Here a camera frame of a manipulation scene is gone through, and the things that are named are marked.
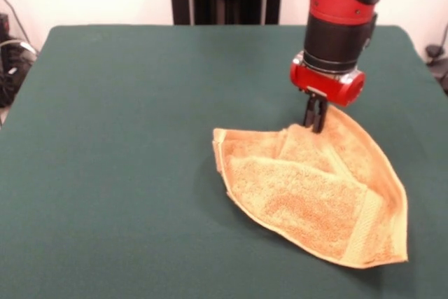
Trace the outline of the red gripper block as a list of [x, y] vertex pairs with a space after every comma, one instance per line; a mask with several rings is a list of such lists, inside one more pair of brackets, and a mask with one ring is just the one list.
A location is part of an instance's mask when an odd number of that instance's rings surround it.
[[[295, 56], [290, 66], [290, 80], [299, 90], [309, 95], [303, 125], [312, 126], [312, 132], [323, 131], [328, 101], [340, 106], [354, 103], [360, 96], [365, 74], [355, 68], [346, 74], [326, 74], [308, 67], [303, 56]], [[325, 99], [317, 99], [313, 94]]]

